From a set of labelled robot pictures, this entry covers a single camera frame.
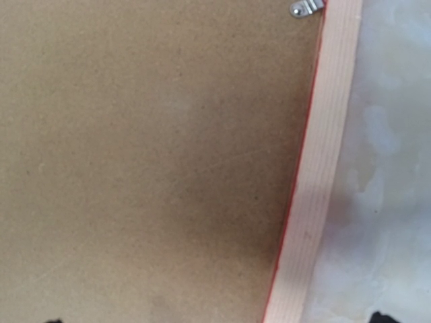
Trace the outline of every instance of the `floor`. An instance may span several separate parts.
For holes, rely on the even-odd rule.
[[[4,322],[259,322],[320,17],[1,0]]]
[[[304,323],[431,322],[431,2],[364,0]]]

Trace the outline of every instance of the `wooden strip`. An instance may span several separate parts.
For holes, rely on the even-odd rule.
[[[362,0],[328,1],[302,157],[264,323],[299,323],[325,225],[354,72]]]

